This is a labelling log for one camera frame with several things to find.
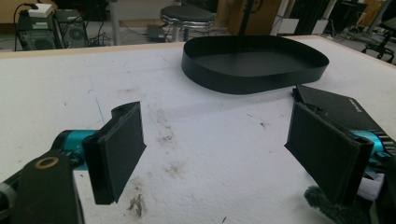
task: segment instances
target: white table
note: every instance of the white table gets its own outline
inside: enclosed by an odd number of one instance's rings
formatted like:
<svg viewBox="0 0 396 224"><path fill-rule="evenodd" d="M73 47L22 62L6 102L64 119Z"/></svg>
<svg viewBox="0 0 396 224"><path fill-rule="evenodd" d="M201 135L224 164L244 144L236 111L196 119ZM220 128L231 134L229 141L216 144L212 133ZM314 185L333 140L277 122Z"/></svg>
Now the white table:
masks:
<svg viewBox="0 0 396 224"><path fill-rule="evenodd" d="M292 37L330 65L307 86L356 98L396 138L393 65L316 36ZM118 204L94 204L75 172L87 223L332 223L309 207L315 185L283 147L291 89L207 90L180 64L183 43L0 54L0 179L68 129L100 129L110 110L140 101L147 148ZM143 195L143 216L127 210Z"/></svg>

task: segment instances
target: scuff mark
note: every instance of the scuff mark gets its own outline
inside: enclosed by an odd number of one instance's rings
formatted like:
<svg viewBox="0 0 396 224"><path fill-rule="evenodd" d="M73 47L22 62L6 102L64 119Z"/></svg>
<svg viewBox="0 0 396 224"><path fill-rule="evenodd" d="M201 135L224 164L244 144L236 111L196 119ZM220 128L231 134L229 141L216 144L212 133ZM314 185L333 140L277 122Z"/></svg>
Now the scuff mark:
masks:
<svg viewBox="0 0 396 224"><path fill-rule="evenodd" d="M168 61L167 58L163 57L163 55L157 54L156 56L159 57L159 58L161 58L162 60L164 60L166 63L168 63L168 64L170 64L170 65L173 65L171 62Z"/></svg>
<svg viewBox="0 0 396 224"><path fill-rule="evenodd" d="M93 81L92 81L92 77L91 76L90 76L90 81L91 81L92 90L94 90ZM100 114L100 117L102 119L102 122L105 125L105 119L103 117L102 108L100 107L99 100L98 100L98 97L97 97L95 91L93 91L93 96L95 97L96 105L98 106L99 114Z"/></svg>
<svg viewBox="0 0 396 224"><path fill-rule="evenodd" d="M131 206L128 208L128 210L133 210L135 205L136 205L135 211L137 215L142 217L142 194L139 194L137 198L132 198Z"/></svg>
<svg viewBox="0 0 396 224"><path fill-rule="evenodd" d="M126 89L126 90L118 90L117 92L118 93L126 93L126 94L128 94L128 93L133 93L135 91L136 91L136 89Z"/></svg>
<svg viewBox="0 0 396 224"><path fill-rule="evenodd" d="M134 179L132 179L132 180L130 180L130 181L132 181L133 189L139 190L139 191L142 190L142 188L143 188L143 183L142 183L142 181L140 180L139 177L134 178Z"/></svg>
<svg viewBox="0 0 396 224"><path fill-rule="evenodd" d="M182 177L184 174L184 162L175 161L172 162L168 168L164 168L165 172L168 173L173 178Z"/></svg>
<svg viewBox="0 0 396 224"><path fill-rule="evenodd" d="M158 142L161 143L161 145L164 145L165 143L169 142L172 140L173 135L168 135L162 138L158 139Z"/></svg>
<svg viewBox="0 0 396 224"><path fill-rule="evenodd" d="M262 122L260 125L264 128L264 130L267 130L267 127L270 126L270 123Z"/></svg>

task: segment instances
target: label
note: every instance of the label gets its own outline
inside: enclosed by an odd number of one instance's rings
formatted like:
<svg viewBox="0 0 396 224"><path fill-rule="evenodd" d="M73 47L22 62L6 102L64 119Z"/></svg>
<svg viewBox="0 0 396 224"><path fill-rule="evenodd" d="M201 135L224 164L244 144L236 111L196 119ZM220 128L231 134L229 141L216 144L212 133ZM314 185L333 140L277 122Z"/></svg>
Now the label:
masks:
<svg viewBox="0 0 396 224"><path fill-rule="evenodd" d="M361 109L358 107L358 105L352 99L349 99L349 101L350 101L350 103L353 104L353 106L355 106L356 111L358 111L358 113L360 113Z"/></svg>
<svg viewBox="0 0 396 224"><path fill-rule="evenodd" d="M46 22L36 22L32 24L33 29L48 29L49 25Z"/></svg>

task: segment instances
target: metal stool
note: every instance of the metal stool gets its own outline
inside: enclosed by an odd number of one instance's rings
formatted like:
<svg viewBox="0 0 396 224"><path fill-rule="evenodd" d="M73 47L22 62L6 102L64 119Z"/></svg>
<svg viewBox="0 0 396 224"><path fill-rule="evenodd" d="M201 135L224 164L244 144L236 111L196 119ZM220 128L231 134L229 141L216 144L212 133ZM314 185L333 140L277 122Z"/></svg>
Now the metal stool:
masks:
<svg viewBox="0 0 396 224"><path fill-rule="evenodd" d="M385 46L387 45L390 38L393 36L393 32L395 30L382 24L382 23L379 25L379 27L382 27L382 28L388 30L387 33L385 34L385 39L379 45L375 45L375 44L366 45L366 48L363 49L361 52L366 53L367 49L376 51L376 52L378 52L378 55L376 56L377 59L381 59L382 56L384 56L384 54L388 54L388 55L390 55L390 59L388 59L387 62L392 63L393 58L394 58L394 52L393 52L393 50L388 49Z"/></svg>
<svg viewBox="0 0 396 224"><path fill-rule="evenodd" d="M177 42L178 27L185 29L183 41L187 41L189 29L211 27L215 17L211 12L198 7L170 6L161 10L161 20L173 26L172 41Z"/></svg>

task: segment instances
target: black tray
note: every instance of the black tray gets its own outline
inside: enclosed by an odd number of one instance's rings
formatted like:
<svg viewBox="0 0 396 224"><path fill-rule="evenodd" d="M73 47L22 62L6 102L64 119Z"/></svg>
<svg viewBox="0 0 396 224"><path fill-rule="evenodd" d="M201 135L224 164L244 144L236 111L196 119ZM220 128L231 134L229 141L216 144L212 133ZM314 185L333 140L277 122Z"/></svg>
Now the black tray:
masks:
<svg viewBox="0 0 396 224"><path fill-rule="evenodd" d="M213 91L250 94L320 79L329 59L277 36L205 36L184 45L182 69Z"/></svg>

